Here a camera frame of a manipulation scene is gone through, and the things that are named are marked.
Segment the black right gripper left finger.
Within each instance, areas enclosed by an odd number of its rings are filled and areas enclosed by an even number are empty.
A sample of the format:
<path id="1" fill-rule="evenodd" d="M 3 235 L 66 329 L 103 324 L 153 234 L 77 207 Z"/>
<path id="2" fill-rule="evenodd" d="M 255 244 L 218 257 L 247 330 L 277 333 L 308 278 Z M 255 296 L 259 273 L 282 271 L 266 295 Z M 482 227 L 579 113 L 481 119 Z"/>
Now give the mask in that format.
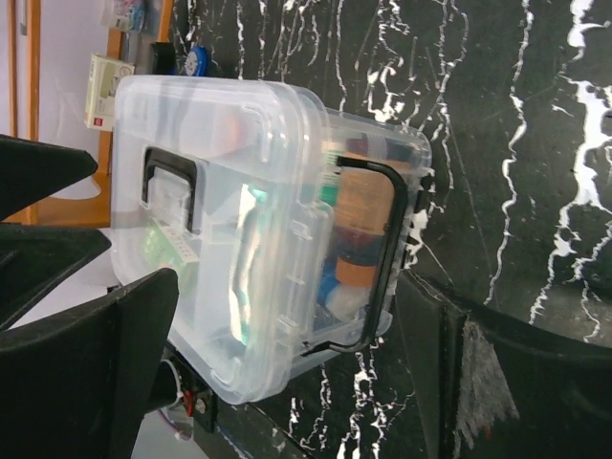
<path id="1" fill-rule="evenodd" d="M 2 457 L 130 457 L 178 295 L 161 269 L 2 333 Z"/>

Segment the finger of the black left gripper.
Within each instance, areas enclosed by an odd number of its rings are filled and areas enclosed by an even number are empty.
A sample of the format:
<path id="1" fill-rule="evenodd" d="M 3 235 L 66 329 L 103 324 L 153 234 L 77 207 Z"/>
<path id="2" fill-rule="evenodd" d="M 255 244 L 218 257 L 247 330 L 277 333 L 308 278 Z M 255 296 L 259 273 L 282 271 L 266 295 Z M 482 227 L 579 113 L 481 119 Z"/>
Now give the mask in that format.
<path id="1" fill-rule="evenodd" d="M 85 150 L 1 135 L 1 219 L 71 186 L 98 169 Z"/>
<path id="2" fill-rule="evenodd" d="M 1 328 L 9 329 L 61 282 L 109 250 L 98 229 L 1 225 Z"/>

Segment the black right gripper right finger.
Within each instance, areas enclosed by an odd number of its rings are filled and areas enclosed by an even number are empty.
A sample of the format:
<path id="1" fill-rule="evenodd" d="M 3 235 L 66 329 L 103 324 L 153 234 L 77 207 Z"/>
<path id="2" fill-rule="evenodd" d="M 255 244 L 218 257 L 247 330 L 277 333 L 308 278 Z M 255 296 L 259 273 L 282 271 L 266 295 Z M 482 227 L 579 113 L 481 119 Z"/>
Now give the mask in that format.
<path id="1" fill-rule="evenodd" d="M 611 351 L 542 330 L 412 272 L 402 338 L 431 458 L 607 458 Z"/>

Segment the green medicine carton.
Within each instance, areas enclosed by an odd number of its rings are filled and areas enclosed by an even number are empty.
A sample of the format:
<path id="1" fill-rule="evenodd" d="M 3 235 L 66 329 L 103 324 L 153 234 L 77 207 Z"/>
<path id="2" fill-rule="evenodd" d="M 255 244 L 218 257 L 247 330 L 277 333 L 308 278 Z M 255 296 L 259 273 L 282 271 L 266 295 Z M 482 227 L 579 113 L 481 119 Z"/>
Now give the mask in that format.
<path id="1" fill-rule="evenodd" d="M 142 253 L 150 268 L 174 270 L 178 275 L 181 291 L 193 289 L 200 258 L 184 238 L 181 229 L 174 229 L 157 219 L 149 219 L 145 228 Z"/>

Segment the clear medicine kit box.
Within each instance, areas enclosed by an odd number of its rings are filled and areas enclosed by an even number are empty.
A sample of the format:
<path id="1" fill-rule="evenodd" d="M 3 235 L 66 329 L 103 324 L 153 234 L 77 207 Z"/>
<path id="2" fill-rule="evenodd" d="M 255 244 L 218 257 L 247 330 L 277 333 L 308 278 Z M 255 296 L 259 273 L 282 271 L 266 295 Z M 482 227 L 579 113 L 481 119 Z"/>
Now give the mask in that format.
<path id="1" fill-rule="evenodd" d="M 295 357 L 296 377 L 356 353 L 390 327 L 397 276 L 422 180 L 431 167 L 425 134 L 332 110 L 330 153 L 338 191 L 319 281 L 313 332 Z"/>

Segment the clear kit lid black handle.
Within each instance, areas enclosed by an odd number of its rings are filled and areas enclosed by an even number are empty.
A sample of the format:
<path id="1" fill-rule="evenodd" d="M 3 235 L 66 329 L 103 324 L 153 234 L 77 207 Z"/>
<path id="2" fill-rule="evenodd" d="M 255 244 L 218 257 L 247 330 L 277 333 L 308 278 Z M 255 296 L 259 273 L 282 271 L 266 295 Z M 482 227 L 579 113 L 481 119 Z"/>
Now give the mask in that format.
<path id="1" fill-rule="evenodd" d="M 281 392 L 313 332 L 332 228 L 324 104 L 281 82 L 138 75 L 114 116 L 116 277 L 158 270 L 142 253 L 149 219 L 182 230 L 200 261 L 170 343 L 227 403 Z"/>

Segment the brown bottle orange cap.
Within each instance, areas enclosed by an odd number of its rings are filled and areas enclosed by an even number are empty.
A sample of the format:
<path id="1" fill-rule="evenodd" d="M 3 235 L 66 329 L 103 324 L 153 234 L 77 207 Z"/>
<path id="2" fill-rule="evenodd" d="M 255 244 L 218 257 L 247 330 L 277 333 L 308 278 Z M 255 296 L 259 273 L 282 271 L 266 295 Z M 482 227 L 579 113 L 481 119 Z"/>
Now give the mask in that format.
<path id="1" fill-rule="evenodd" d="M 379 172 L 357 167 L 340 172 L 335 207 L 339 282 L 372 285 L 393 195 L 392 183 Z"/>

